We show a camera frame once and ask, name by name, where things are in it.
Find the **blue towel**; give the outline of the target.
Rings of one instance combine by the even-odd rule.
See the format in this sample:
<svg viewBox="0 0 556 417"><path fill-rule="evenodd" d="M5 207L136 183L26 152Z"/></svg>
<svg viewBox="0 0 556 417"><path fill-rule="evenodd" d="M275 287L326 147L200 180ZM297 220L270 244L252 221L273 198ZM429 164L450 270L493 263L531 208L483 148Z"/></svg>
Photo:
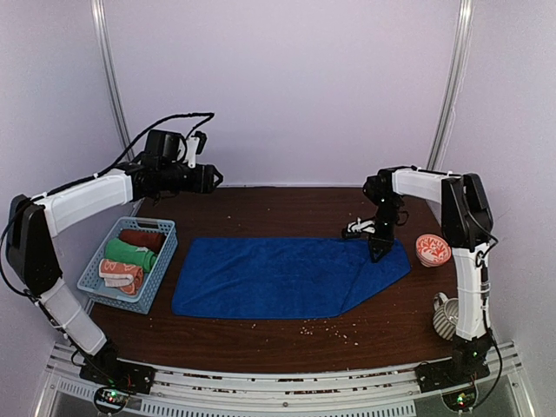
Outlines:
<svg viewBox="0 0 556 417"><path fill-rule="evenodd" d="M410 270L400 242L373 263L364 241L198 238L189 247L171 310L224 320L333 318Z"/></svg>

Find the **orange bunny pattern towel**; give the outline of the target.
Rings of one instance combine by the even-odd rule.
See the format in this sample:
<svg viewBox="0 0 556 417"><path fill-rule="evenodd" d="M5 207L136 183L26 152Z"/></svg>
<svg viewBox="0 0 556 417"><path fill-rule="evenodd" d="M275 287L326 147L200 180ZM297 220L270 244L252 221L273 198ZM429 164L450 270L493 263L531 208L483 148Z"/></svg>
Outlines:
<svg viewBox="0 0 556 417"><path fill-rule="evenodd" d="M101 260L98 273L107 288L118 289L130 296L137 295L144 280L142 268L108 259Z"/></svg>

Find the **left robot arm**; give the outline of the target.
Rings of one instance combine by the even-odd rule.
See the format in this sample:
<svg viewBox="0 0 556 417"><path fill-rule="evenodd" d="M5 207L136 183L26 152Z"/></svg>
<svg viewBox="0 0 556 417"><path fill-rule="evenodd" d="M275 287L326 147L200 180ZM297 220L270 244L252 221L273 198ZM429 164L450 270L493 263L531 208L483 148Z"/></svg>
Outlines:
<svg viewBox="0 0 556 417"><path fill-rule="evenodd" d="M134 160L117 161L85 179L11 201L2 238L6 260L24 285L20 294L42 310L107 386L119 384L125 368L115 344L66 282L59 240L69 229L114 207L156 200L164 193L213 192L223 181L222 173L197 161L207 140L199 129L187 135L150 129L143 152Z"/></svg>

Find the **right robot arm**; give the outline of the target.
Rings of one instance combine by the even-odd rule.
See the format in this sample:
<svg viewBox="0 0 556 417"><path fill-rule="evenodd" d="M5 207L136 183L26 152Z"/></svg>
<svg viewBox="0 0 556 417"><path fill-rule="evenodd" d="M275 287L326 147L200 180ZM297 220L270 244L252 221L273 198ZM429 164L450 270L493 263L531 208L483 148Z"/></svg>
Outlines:
<svg viewBox="0 0 556 417"><path fill-rule="evenodd" d="M492 234L493 216L479 175L394 167L369 176L362 192L376 206L369 224L360 228L368 235L374 263L393 248L394 226L405 196L440 205L441 232L456 267L459 311L452 359L445 374L453 383L465 382L493 345L488 257L498 240Z"/></svg>

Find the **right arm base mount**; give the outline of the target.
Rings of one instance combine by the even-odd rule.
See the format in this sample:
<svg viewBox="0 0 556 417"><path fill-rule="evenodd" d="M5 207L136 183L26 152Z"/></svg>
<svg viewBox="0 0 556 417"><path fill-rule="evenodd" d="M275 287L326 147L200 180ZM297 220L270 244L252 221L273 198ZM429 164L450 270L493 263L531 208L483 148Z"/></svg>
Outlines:
<svg viewBox="0 0 556 417"><path fill-rule="evenodd" d="M477 371L470 375L457 375L452 361L423 361L415 369L420 391L431 393L440 391L444 405L453 412L471 412L479 403L479 390L476 382L490 375L487 364L480 364Z"/></svg>

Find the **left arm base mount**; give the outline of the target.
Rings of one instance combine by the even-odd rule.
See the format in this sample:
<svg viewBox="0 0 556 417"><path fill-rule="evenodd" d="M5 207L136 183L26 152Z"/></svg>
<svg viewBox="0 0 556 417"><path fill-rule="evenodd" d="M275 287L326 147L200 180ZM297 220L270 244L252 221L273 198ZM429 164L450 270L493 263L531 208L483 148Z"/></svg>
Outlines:
<svg viewBox="0 0 556 417"><path fill-rule="evenodd" d="M116 375L109 376L90 363L81 366L81 379L98 385L93 405L102 414L120 413L137 394L149 394L156 376L153 367L127 361L116 363Z"/></svg>

